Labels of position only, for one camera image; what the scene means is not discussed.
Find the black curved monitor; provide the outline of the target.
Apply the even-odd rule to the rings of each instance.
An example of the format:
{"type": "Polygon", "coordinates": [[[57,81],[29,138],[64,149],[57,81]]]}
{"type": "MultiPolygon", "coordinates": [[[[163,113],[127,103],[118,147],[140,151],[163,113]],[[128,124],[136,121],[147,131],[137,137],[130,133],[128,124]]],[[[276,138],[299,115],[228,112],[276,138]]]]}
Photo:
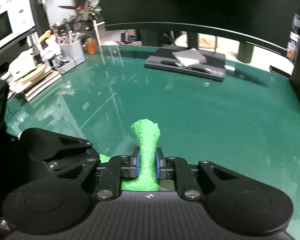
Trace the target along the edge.
{"type": "Polygon", "coordinates": [[[108,30],[209,34],[285,55],[300,0],[100,0],[108,30]]]}

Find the black pen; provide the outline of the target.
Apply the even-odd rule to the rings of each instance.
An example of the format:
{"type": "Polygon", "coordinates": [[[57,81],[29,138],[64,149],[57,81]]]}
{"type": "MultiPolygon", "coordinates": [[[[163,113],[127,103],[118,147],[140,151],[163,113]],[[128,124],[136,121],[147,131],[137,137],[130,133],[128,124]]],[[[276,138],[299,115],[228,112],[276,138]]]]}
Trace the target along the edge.
{"type": "Polygon", "coordinates": [[[165,60],[161,60],[160,63],[161,63],[161,64],[164,64],[164,65],[167,65],[167,66],[180,67],[180,68],[185,68],[185,69],[195,70],[195,71],[198,71],[198,72],[204,72],[204,73],[216,73],[214,70],[211,70],[211,69],[209,69],[209,68],[200,67],[200,66],[195,66],[195,65],[186,66],[186,65],[184,65],[184,64],[177,63],[177,62],[173,62],[173,61],[165,61],[165,60]]]}

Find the grey desk organizer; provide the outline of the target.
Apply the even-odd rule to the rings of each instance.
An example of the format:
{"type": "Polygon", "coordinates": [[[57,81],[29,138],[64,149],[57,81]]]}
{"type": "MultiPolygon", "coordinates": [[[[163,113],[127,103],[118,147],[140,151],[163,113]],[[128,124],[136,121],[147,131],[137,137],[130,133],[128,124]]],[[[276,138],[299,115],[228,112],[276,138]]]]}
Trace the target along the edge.
{"type": "Polygon", "coordinates": [[[85,61],[85,55],[80,40],[72,43],[61,44],[60,47],[63,55],[69,60],[68,63],[57,68],[57,71],[60,74],[63,75],[73,70],[85,61]]]}

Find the potted plant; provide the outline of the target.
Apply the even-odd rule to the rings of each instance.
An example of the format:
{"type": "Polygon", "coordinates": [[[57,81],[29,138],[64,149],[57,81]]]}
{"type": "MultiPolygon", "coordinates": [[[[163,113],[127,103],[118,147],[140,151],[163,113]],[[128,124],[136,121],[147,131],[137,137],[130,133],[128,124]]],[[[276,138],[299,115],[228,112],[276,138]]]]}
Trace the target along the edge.
{"type": "Polygon", "coordinates": [[[73,10],[76,16],[70,17],[72,29],[75,33],[80,33],[81,38],[85,41],[88,38],[94,38],[94,21],[102,18],[102,9],[100,0],[86,0],[84,5],[79,7],[59,5],[59,8],[73,10]]]}

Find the orange jar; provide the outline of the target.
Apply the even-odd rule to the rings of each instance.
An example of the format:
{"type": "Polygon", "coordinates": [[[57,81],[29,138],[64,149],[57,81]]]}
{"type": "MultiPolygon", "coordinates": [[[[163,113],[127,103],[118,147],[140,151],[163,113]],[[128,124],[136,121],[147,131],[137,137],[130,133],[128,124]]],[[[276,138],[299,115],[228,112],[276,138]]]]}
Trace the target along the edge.
{"type": "Polygon", "coordinates": [[[97,42],[94,38],[87,38],[85,41],[85,47],[89,55],[97,53],[97,42]]]}

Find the grey notepad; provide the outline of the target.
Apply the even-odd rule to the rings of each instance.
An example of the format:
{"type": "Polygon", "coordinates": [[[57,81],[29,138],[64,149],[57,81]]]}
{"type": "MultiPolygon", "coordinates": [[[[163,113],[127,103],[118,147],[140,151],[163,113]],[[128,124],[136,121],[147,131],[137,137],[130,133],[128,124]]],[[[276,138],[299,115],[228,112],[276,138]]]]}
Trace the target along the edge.
{"type": "Polygon", "coordinates": [[[178,60],[179,63],[186,66],[195,64],[206,64],[207,59],[198,50],[192,48],[188,50],[176,51],[172,55],[178,60]]]}

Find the stack of books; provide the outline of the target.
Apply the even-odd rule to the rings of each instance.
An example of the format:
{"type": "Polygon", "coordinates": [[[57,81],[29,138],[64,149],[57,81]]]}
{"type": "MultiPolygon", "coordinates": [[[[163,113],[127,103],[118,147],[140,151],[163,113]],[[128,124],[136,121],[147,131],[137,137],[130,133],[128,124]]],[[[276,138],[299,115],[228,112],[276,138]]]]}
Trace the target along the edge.
{"type": "Polygon", "coordinates": [[[20,96],[30,102],[61,77],[58,71],[43,64],[19,80],[15,80],[10,74],[6,80],[10,89],[7,98],[20,96]]]}

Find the green cleaning cloth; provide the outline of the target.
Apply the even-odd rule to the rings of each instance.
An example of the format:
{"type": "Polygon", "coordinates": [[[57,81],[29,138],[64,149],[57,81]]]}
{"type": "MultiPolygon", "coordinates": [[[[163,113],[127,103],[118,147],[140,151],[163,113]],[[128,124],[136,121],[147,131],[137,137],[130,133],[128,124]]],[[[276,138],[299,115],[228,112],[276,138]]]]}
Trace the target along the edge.
{"type": "Polygon", "coordinates": [[[157,191],[157,168],[155,167],[155,150],[160,137],[157,123],[148,119],[136,121],[131,126],[140,143],[140,172],[136,179],[123,182],[123,189],[128,191],[157,191]]]}

